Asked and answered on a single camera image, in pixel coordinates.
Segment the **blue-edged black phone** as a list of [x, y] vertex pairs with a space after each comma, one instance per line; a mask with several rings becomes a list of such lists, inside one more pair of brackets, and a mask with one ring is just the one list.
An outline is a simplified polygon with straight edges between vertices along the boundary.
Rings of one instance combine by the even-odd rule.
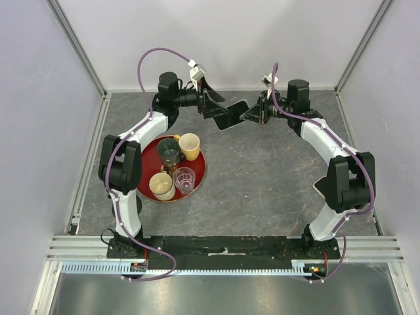
[[246, 101], [239, 101], [227, 107], [228, 113], [214, 117], [218, 130], [223, 131], [235, 125], [243, 123], [241, 115], [248, 111], [249, 106]]

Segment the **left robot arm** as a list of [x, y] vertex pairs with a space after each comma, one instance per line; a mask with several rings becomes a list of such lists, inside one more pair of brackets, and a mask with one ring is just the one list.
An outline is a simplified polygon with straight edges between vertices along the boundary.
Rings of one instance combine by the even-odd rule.
[[112, 199], [115, 231], [125, 238], [121, 250], [130, 258], [137, 258], [144, 251], [144, 242], [137, 238], [142, 225], [136, 193], [142, 176], [142, 150], [173, 126], [182, 107], [195, 106], [205, 119], [229, 113], [222, 105], [224, 97], [210, 87], [203, 71], [192, 75], [190, 81], [192, 88], [181, 89], [175, 73], [162, 73], [158, 92], [145, 117], [121, 135], [108, 135], [103, 140], [98, 177]]

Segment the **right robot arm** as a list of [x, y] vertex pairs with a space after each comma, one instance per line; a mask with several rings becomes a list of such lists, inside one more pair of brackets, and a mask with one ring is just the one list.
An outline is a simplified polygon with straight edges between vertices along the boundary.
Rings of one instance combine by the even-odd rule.
[[310, 106], [309, 83], [289, 81], [287, 95], [274, 88], [277, 78], [266, 75], [266, 86], [256, 105], [241, 115], [242, 120], [264, 125], [272, 117], [284, 118], [299, 137], [307, 141], [327, 164], [327, 173], [314, 183], [325, 204], [301, 236], [305, 257], [316, 258], [335, 239], [352, 216], [363, 215], [375, 200], [375, 158], [349, 146], [328, 126], [323, 116]]

